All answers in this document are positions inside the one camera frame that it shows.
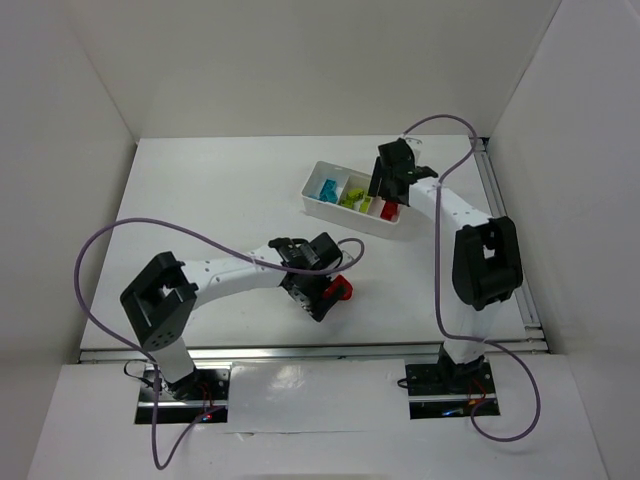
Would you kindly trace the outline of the red arch lego brick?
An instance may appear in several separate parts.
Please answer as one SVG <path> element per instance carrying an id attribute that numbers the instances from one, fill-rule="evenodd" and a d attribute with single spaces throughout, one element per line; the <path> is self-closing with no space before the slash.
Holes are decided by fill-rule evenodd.
<path id="1" fill-rule="evenodd" d="M 348 301 L 353 295 L 353 286 L 343 276 L 337 275 L 323 293 L 324 299 L 337 298 L 339 301 Z"/>

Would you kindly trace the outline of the small red square lego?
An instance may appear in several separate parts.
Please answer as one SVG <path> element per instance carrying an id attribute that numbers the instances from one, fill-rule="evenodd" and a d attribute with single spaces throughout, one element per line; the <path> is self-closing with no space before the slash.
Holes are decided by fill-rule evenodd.
<path id="1" fill-rule="evenodd" d="M 381 213 L 380 218 L 385 221 L 393 221 L 398 214 L 398 205 L 391 201 L 386 201 Z"/>

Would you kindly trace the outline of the small green lego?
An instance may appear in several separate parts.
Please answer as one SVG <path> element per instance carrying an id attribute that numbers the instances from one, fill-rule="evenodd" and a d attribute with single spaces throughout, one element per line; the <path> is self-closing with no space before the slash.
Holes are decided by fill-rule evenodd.
<path id="1" fill-rule="evenodd" d="M 372 202 L 372 198 L 369 196 L 366 196 L 360 203 L 358 211 L 360 213 L 366 214 L 370 208 L 371 202 Z"/>

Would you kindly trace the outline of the cyan long lego upturned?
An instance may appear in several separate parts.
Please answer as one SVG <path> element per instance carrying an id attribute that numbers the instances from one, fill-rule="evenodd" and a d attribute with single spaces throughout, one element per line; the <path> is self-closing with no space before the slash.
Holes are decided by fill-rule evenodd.
<path id="1" fill-rule="evenodd" d="M 327 179 L 324 182 L 320 191 L 322 192 L 323 190 L 334 190 L 336 192 L 336 188 L 337 188 L 337 182 L 333 179 Z"/>

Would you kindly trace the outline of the white three-compartment tray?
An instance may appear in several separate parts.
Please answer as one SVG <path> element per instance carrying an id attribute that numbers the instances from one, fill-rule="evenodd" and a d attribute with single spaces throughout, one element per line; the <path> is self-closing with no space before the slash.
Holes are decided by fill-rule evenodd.
<path id="1" fill-rule="evenodd" d="M 402 208 L 368 194 L 371 176 L 319 161 L 304 184 L 305 214 L 380 238 L 391 238 L 400 225 Z"/>

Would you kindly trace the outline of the green long lego brick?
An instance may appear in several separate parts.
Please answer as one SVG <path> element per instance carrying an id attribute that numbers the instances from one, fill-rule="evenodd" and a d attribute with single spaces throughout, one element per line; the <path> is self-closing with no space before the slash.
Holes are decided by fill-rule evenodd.
<path id="1" fill-rule="evenodd" d="M 343 200 L 340 202 L 340 205 L 341 205 L 342 207 L 344 207 L 344 208 L 347 208 L 347 209 L 351 209 L 351 210 L 353 210 L 353 209 L 354 209 L 354 206 L 355 206 L 355 203 L 356 203 L 356 200 L 355 200 L 355 199 L 353 199 L 353 198 L 349 198 L 349 197 L 346 197 L 345 199 L 343 199 Z"/>

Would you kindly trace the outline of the cyan curved lego brick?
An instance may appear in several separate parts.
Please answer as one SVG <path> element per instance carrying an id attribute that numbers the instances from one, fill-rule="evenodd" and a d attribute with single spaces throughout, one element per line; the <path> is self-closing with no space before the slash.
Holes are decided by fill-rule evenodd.
<path id="1" fill-rule="evenodd" d="M 336 204 L 338 202 L 338 195 L 334 190 L 323 190 L 318 199 L 322 202 Z"/>

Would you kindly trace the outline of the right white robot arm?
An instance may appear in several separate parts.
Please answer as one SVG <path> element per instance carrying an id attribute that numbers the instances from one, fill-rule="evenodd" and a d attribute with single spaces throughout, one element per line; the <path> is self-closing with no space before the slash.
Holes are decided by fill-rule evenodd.
<path id="1" fill-rule="evenodd" d="M 499 306 L 523 283 L 514 222 L 492 217 L 416 164 L 403 138 L 382 144 L 369 194 L 409 207 L 434 222 L 434 313 L 445 337 L 441 362 L 471 369 L 481 362 Z"/>

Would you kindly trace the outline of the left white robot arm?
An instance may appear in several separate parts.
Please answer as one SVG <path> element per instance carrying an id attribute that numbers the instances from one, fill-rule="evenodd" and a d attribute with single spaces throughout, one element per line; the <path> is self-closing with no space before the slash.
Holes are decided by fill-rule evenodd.
<path id="1" fill-rule="evenodd" d="M 340 274 L 343 252 L 322 233 L 311 241 L 281 237 L 237 257 L 189 261 L 171 252 L 154 256 L 122 292 L 120 303 L 140 346 L 151 353 L 175 399 L 184 399 L 205 383 L 188 353 L 183 332 L 197 308 L 254 289 L 281 288 L 310 317 L 320 322 L 352 285 Z"/>

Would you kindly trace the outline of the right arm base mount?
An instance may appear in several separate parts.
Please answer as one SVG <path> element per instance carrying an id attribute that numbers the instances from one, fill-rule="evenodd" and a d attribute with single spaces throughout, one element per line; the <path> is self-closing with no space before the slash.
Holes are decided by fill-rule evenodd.
<path id="1" fill-rule="evenodd" d="M 411 420 L 499 416 L 490 363 L 481 357 L 461 371 L 440 354 L 435 363 L 409 363 L 396 385 L 408 395 Z"/>

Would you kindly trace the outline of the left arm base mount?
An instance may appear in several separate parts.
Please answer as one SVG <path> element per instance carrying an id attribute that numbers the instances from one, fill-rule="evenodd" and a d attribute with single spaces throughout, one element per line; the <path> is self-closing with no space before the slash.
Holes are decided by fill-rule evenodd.
<path id="1" fill-rule="evenodd" d="M 134 417 L 136 425 L 150 425 L 153 409 L 154 371 L 141 360 L 127 361 L 123 366 L 125 376 L 139 386 Z M 189 424 L 202 415 L 203 424 L 223 424 L 228 421 L 228 398 L 231 367 L 223 364 L 206 365 L 199 370 L 199 379 L 185 393 L 174 395 L 168 383 L 161 377 L 158 396 L 158 424 Z"/>

